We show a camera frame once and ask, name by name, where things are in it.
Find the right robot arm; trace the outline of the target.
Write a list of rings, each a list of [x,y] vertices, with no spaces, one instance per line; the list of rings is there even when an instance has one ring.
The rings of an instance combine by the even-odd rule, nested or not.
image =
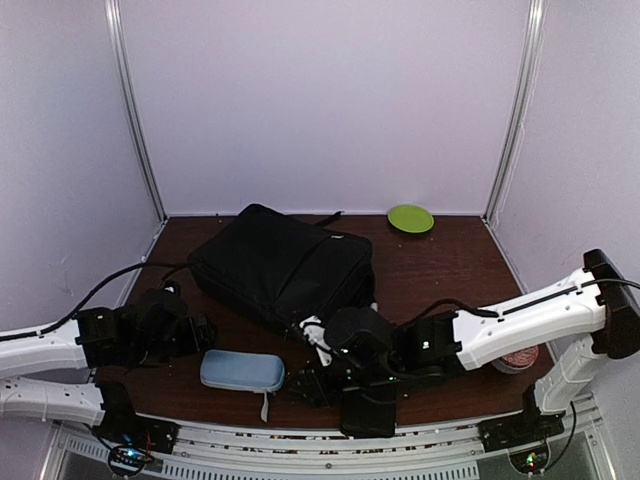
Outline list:
[[[583,266],[540,290],[470,307],[442,299],[396,325],[371,307],[347,308],[299,328],[317,359],[296,374],[292,397],[312,407],[338,406],[342,434],[390,438],[401,388],[432,388],[508,354],[572,337],[559,362],[523,395],[520,412],[484,421],[488,450],[563,432],[574,397],[611,360],[639,349],[639,286],[599,249]]]

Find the red patterned white bowl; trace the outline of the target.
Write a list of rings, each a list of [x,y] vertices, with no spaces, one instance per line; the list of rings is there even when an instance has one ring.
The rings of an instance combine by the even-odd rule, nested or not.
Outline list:
[[[499,372],[515,375],[532,367],[539,357],[539,352],[539,347],[533,346],[501,356],[491,364]]]

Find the black case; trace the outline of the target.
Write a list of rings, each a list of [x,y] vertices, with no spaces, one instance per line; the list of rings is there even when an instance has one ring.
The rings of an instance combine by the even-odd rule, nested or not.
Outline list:
[[[391,438],[396,429],[397,391],[394,386],[344,393],[340,431],[356,439]]]

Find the green plate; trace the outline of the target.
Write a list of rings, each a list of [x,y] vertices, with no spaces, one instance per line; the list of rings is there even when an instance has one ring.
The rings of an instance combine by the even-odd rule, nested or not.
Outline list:
[[[410,204],[391,208],[387,219],[395,229],[409,234],[426,233],[435,225],[434,217],[429,211]]]

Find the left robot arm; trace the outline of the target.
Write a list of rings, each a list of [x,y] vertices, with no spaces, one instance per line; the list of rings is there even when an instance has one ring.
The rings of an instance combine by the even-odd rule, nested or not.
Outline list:
[[[82,301],[52,324],[2,333],[1,416],[84,424],[100,439],[168,452],[177,425],[138,414],[123,384],[66,384],[37,376],[164,367],[212,349],[216,335],[205,316],[190,315],[179,284],[170,279],[132,304],[90,308]]]

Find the left aluminium frame post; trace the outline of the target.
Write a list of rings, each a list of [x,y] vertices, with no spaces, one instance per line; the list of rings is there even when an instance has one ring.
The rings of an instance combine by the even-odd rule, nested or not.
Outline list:
[[[143,183],[149,199],[151,200],[155,216],[160,223],[164,223],[167,221],[168,215],[161,199],[157,180],[151,165],[138,105],[135,98],[122,23],[121,5],[117,0],[106,0],[104,2],[104,6],[107,27],[119,77],[120,89],[124,101],[125,117],[129,127],[134,152],[141,169]]]

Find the light blue zipper case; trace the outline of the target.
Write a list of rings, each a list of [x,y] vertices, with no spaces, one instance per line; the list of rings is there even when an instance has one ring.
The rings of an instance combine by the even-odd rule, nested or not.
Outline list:
[[[282,387],[286,369],[280,357],[271,354],[209,350],[200,365],[203,385],[228,391],[261,394],[260,419],[269,417],[269,395]]]

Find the aluminium frame post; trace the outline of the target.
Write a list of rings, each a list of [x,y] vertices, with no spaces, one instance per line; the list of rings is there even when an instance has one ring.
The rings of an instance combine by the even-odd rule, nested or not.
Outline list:
[[[547,2],[544,0],[529,2],[528,20],[511,113],[498,168],[483,216],[484,221],[490,226],[497,224],[499,211],[507,195],[515,168],[520,141],[524,135],[524,120],[532,98],[540,58],[546,5]]]
[[[122,23],[121,5],[117,0],[106,0],[104,2],[104,6],[107,27],[119,77],[120,89],[124,101],[125,117],[129,127],[134,152],[141,169],[143,183],[149,199],[151,200],[155,216],[160,223],[164,223],[167,221],[168,215],[161,199],[157,180],[151,165],[138,105],[135,98]]]

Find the front aluminium rail base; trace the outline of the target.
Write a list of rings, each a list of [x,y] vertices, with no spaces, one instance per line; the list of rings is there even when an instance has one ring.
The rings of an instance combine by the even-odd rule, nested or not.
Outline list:
[[[517,393],[413,392],[398,402],[389,439],[340,433],[334,409],[314,410],[283,396],[258,417],[254,394],[208,393],[163,403],[158,417],[179,427],[174,449],[157,454],[145,479],[521,479],[528,453],[539,453],[549,479],[619,479],[622,471],[594,397],[579,396],[565,430],[548,440],[489,451],[484,420],[516,412]]]

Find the right aluminium frame post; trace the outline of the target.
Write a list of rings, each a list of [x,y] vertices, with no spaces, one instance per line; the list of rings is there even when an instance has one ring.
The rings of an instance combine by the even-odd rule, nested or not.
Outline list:
[[[524,120],[532,98],[540,58],[546,5],[547,2],[544,0],[529,2],[528,20],[511,113],[498,168],[483,216],[484,221],[490,226],[497,224],[499,211],[507,195],[515,168],[520,141],[524,135]]]

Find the black student bag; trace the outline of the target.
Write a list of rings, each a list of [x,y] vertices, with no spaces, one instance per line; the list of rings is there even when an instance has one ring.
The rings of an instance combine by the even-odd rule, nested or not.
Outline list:
[[[311,317],[326,322],[341,309],[375,303],[372,257],[365,237],[251,204],[187,262],[206,296],[299,340]]]

